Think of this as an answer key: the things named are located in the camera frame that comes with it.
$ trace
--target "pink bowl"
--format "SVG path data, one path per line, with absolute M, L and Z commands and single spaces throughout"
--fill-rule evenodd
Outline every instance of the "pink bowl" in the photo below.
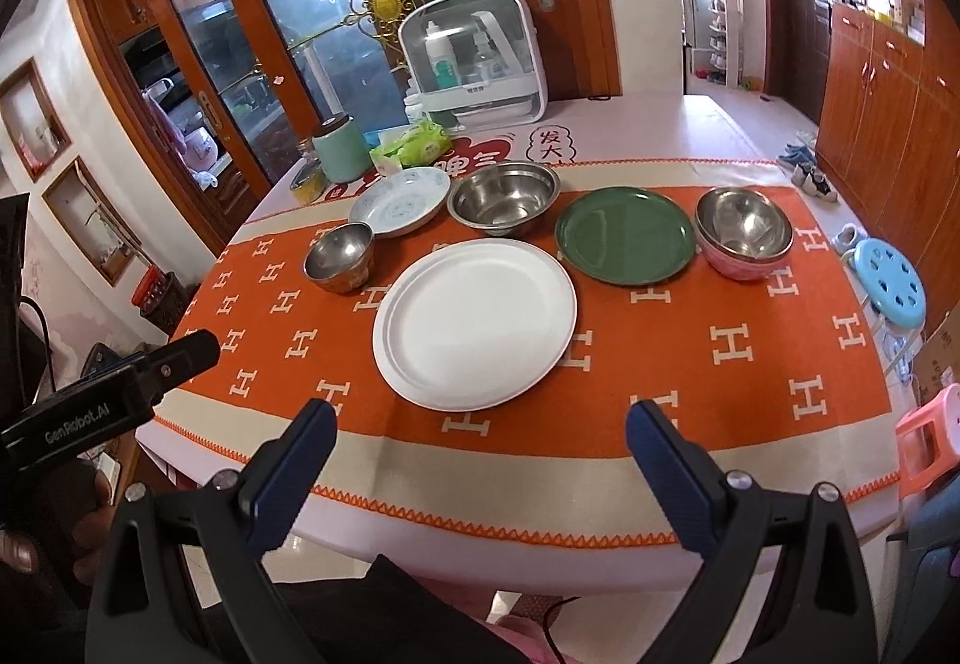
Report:
M 769 263 L 747 263 L 746 261 L 739 261 L 737 258 L 728 256 L 718 247 L 714 247 L 714 245 L 704 237 L 697 223 L 694 223 L 694 228 L 697 235 L 697 244 L 699 244 L 704 258 L 707 259 L 707 263 L 728 279 L 736 280 L 737 282 L 763 280 L 773 274 L 777 269 L 784 267 L 783 258 Z

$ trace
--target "shoe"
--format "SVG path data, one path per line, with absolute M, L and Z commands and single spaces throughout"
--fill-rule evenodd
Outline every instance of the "shoe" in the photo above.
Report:
M 795 145 L 795 143 L 789 143 L 786 145 L 787 153 L 790 152 L 803 152 L 803 154 L 808 155 L 812 160 L 816 159 L 816 155 L 813 153 L 813 150 L 808 147 L 808 145 Z
M 797 140 L 803 142 L 808 148 L 813 149 L 817 145 L 817 134 L 810 133 L 809 131 L 797 131 Z
M 811 167 L 817 166 L 817 159 L 813 157 L 813 153 L 808 149 L 787 149 L 786 154 L 776 158 L 781 166 L 792 167 L 801 166 L 802 164 L 810 164 Z
M 860 244 L 867 239 L 867 232 L 853 223 L 847 223 L 833 239 L 830 240 L 830 246 L 833 247 L 833 252 L 837 255 L 843 255 L 843 253 L 850 252 L 851 249 L 856 247 L 857 244 Z
M 830 186 L 830 183 L 827 182 L 827 176 L 820 169 L 813 169 L 806 175 L 802 190 L 808 196 L 812 196 L 813 199 L 821 199 L 827 201 L 827 203 L 836 203 L 840 199 L 837 191 L 834 191 Z

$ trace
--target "cabinet handle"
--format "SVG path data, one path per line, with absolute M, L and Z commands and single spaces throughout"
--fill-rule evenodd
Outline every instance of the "cabinet handle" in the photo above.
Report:
M 210 120 L 213 124 L 213 127 L 218 131 L 224 127 L 224 122 L 220 119 L 220 115 L 217 114 L 217 110 L 213 108 L 213 104 L 210 103 L 210 98 L 201 90 L 197 94 L 197 101 L 200 103 L 200 109 L 203 109 L 203 114 L 206 115 L 206 118 Z

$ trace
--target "green plate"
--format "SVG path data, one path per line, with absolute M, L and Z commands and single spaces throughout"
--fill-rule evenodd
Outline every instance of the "green plate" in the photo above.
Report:
M 611 285 L 653 285 L 690 263 L 696 250 L 686 213 L 640 188 L 581 196 L 560 215 L 554 235 L 573 266 Z

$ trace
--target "stainless steel bowl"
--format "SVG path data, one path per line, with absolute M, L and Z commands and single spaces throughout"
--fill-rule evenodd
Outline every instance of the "stainless steel bowl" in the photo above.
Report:
M 357 290 L 373 273 L 373 228 L 347 223 L 328 231 L 310 248 L 304 274 L 331 293 Z
M 738 261 L 773 263 L 793 244 L 784 210 L 747 188 L 715 188 L 697 203 L 697 227 L 714 247 Z
M 536 163 L 486 166 L 457 182 L 446 208 L 458 223 L 491 237 L 523 236 L 560 195 L 560 178 Z

